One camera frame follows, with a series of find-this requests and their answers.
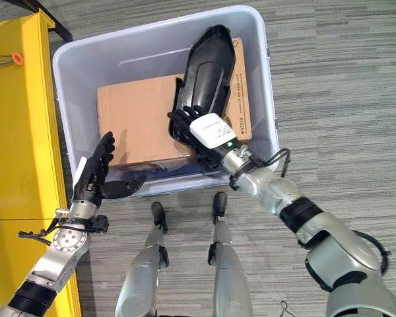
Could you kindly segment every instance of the black shoe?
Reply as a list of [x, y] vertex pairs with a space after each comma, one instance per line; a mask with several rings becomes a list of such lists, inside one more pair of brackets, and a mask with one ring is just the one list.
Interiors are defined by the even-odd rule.
[[213, 201], [213, 223], [216, 225], [219, 217], [224, 217], [227, 207], [227, 195], [224, 192], [218, 192]]
[[158, 201], [155, 201], [151, 205], [152, 216], [154, 217], [154, 224], [156, 226], [163, 227], [163, 234], [167, 233], [166, 213], [164, 212], [163, 206]]

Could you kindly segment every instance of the robot leg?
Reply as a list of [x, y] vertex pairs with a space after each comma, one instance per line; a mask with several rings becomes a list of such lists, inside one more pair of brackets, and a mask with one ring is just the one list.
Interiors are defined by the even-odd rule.
[[216, 267], [214, 280], [214, 317], [252, 317], [252, 303], [244, 269], [231, 243], [229, 227], [223, 221], [227, 197], [214, 197], [214, 243], [210, 245], [209, 264]]
[[133, 260], [116, 305], [116, 317], [155, 317], [158, 271], [169, 265], [164, 234], [167, 232], [164, 210], [152, 204], [154, 227], [142, 250]]

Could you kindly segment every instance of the brown cardboard box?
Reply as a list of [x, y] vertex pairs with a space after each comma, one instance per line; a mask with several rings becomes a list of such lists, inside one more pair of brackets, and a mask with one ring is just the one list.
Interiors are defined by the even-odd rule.
[[[236, 64], [230, 82], [226, 121], [240, 141], [251, 138], [248, 90], [242, 41], [234, 39]], [[168, 133], [176, 77], [170, 75], [101, 87], [97, 90], [100, 134], [113, 131], [114, 159], [110, 166], [122, 170], [175, 169], [195, 162], [195, 152]]]

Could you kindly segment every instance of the white plastic bin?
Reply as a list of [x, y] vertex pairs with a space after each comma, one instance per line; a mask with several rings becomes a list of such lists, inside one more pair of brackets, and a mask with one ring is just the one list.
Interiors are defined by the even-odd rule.
[[[263, 159], [279, 150], [264, 20], [254, 8], [238, 5], [85, 38], [58, 49], [53, 70], [72, 175], [80, 158], [89, 157], [100, 139], [96, 89], [183, 73], [190, 47], [216, 24], [227, 26], [231, 36], [244, 43], [253, 134], [249, 146]], [[136, 195], [228, 183], [227, 175], [196, 166], [155, 174]], [[108, 179], [126, 177], [111, 170]]]

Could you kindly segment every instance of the yellow rack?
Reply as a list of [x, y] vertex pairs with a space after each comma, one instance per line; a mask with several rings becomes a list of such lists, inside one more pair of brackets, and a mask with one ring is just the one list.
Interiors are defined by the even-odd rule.
[[[48, 43], [54, 26], [43, 11], [0, 22], [0, 55], [24, 58], [0, 67], [0, 306], [46, 250], [17, 232], [47, 227], [55, 208], [66, 207]], [[75, 276], [46, 316], [81, 316]]]

